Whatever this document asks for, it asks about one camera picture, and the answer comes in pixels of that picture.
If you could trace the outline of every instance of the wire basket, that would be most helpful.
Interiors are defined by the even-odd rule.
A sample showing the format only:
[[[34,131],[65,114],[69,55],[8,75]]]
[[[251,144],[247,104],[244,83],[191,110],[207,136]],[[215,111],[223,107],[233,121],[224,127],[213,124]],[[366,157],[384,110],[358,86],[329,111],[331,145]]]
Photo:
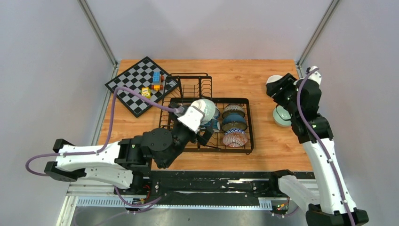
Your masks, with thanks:
[[[241,147],[228,147],[223,143],[224,131],[214,132],[206,146],[199,143],[193,144],[189,142],[184,149],[185,152],[218,152],[218,153],[246,153],[250,154],[254,149],[254,139],[252,133],[251,114],[249,110],[249,101],[246,98],[217,98],[212,97],[212,77],[207,73],[172,73],[166,79],[174,79],[178,86],[171,93],[162,99],[163,106],[169,106],[171,102],[180,105],[187,105],[195,100],[206,98],[212,100],[219,108],[221,116],[219,123],[222,124],[222,113],[228,104],[238,104],[245,111],[245,120],[247,121],[247,129],[245,134],[248,138],[247,143]],[[171,113],[161,110],[160,128],[172,130],[173,120]]]

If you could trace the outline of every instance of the wooden tabletop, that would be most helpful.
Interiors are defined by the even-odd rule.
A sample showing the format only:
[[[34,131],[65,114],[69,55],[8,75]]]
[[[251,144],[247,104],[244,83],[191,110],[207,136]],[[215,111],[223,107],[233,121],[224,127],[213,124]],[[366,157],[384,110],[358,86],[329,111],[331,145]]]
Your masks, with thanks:
[[[118,74],[138,60],[122,60]],[[168,73],[206,72],[212,76],[213,97],[243,97],[250,103],[255,148],[244,153],[182,153],[168,170],[224,171],[312,171],[305,150],[291,128],[275,124],[272,111],[276,103],[266,95],[265,83],[271,75],[298,76],[293,60],[155,60]],[[105,115],[99,144],[106,140],[110,106]],[[136,118],[119,100],[111,142],[133,138],[159,125],[160,110],[152,107]],[[153,162],[152,169],[157,170]]]

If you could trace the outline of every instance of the white backdrop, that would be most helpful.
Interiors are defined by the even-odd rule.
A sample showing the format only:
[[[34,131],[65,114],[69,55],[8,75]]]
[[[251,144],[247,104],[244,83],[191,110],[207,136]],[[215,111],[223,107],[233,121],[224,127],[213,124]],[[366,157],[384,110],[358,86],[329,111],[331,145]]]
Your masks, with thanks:
[[[396,0],[342,1],[306,61],[320,67],[320,108],[370,226],[397,225],[399,218],[398,10]]]
[[[118,60],[297,60],[330,2],[88,0]]]
[[[0,1],[0,28],[0,226],[53,226],[68,183],[25,162],[57,138],[90,145],[112,66],[75,0]]]

